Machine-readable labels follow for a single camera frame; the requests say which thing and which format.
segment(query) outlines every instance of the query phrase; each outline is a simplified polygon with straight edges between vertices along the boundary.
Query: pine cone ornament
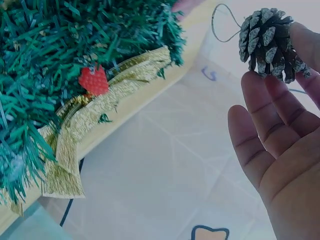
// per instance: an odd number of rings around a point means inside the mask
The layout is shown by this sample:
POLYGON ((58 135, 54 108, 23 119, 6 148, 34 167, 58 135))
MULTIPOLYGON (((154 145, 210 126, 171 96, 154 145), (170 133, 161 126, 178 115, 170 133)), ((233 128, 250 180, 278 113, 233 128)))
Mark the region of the pine cone ornament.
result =
POLYGON ((240 30, 239 54, 244 63, 250 56, 249 70, 254 71, 257 65, 260 76, 272 75, 289 84, 296 73, 302 72, 305 78, 311 73, 291 44, 289 29, 293 19, 282 19, 285 14, 276 8, 262 8, 247 17, 240 30))
POLYGON ((101 65, 99 70, 97 67, 84 67, 79 77, 79 84, 95 96, 105 94, 109 90, 106 73, 101 65))

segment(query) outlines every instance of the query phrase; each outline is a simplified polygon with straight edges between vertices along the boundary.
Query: wire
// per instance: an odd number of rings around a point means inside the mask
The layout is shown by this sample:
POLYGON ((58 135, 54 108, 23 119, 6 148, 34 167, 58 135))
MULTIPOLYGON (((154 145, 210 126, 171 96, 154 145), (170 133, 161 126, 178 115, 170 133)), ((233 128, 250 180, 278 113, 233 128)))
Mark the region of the wire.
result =
MULTIPOLYGON (((80 161, 80 165, 79 165, 79 172, 80 172, 80 173, 81 173, 81 170, 82 170, 82 166, 83 166, 83 164, 84 164, 84 160, 85 160, 85 159, 83 158, 83 159, 81 159, 81 161, 80 161)), ((69 211, 70 211, 70 208, 71 208, 71 205, 72 205, 73 202, 74 202, 73 199, 70 199, 70 200, 69 200, 69 203, 68 203, 68 205, 66 206, 65 212, 64 212, 63 217, 62 217, 62 219, 61 219, 60 227, 63 227, 63 225, 64 225, 64 223, 65 223, 65 221, 66 221, 66 219, 67 219, 68 213, 69 213, 69 211)))
POLYGON ((296 89, 289 89, 290 92, 297 92, 297 93, 301 93, 301 94, 307 94, 305 91, 301 91, 301 90, 296 90, 296 89))
POLYGON ((239 30, 239 31, 236 32, 234 35, 232 35, 232 37, 230 37, 228 40, 221 40, 221 39, 218 38, 218 36, 217 36, 217 34, 216 34, 216 31, 215 31, 214 18, 215 18, 216 12, 217 12, 217 10, 218 10, 218 7, 220 7, 221 5, 222 5, 222 6, 225 6, 225 7, 229 10, 229 12, 230 12, 230 14, 231 14, 234 22, 239 26, 239 28, 241 28, 241 26, 240 26, 239 23, 237 22, 237 20, 236 20, 236 18, 235 18, 235 16, 234 16, 233 12, 231 11, 231 9, 230 9, 226 4, 220 3, 220 4, 218 4, 218 5, 214 8, 213 13, 212 13, 212 20, 211 20, 211 27, 212 27, 213 35, 215 36, 215 38, 216 38, 219 42, 226 43, 226 42, 229 42, 231 39, 233 39, 234 36, 236 36, 238 33, 240 33, 241 30, 239 30))

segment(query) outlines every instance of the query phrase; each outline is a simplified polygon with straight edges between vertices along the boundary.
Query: printed cartoon pattern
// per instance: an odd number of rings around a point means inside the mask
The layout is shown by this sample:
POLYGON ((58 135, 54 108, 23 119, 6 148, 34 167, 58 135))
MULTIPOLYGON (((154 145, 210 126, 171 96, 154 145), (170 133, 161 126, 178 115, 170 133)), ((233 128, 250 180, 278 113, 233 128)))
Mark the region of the printed cartoon pattern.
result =
POLYGON ((228 240, 229 230, 226 228, 213 229, 197 225, 192 229, 191 240, 228 240))

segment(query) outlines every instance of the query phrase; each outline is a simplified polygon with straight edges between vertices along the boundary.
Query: gold ribbon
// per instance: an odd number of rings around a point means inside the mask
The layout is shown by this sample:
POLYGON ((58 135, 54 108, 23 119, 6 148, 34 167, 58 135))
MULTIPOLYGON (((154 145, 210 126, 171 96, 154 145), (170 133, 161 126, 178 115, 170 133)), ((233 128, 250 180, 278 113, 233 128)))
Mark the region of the gold ribbon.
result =
MULTIPOLYGON (((108 93, 93 100, 83 96, 74 98, 57 112, 64 120, 58 137, 49 126, 39 129, 56 158, 56 162, 44 159, 45 176, 40 186, 43 196, 62 199, 85 197, 77 159, 78 144, 98 124, 102 114, 114 110, 120 100, 155 80, 160 69, 170 62, 170 52, 164 46, 120 63, 117 69, 111 69, 115 77, 109 81, 108 93)), ((14 204, 6 192, 4 195, 6 206, 22 215, 22 199, 14 204)))

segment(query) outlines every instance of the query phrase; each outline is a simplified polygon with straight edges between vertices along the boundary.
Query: pine cone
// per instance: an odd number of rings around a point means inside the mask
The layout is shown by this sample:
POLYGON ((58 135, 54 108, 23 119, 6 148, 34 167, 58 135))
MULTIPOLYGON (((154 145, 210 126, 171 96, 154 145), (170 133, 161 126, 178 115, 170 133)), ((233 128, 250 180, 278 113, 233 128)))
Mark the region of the pine cone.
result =
POLYGON ((275 76, 289 84, 302 72, 305 78, 311 76, 310 69, 297 56, 290 39, 291 16, 282 19, 286 13, 276 8, 262 8, 247 17, 240 31, 239 54, 242 62, 250 56, 249 70, 258 68, 262 77, 275 76))

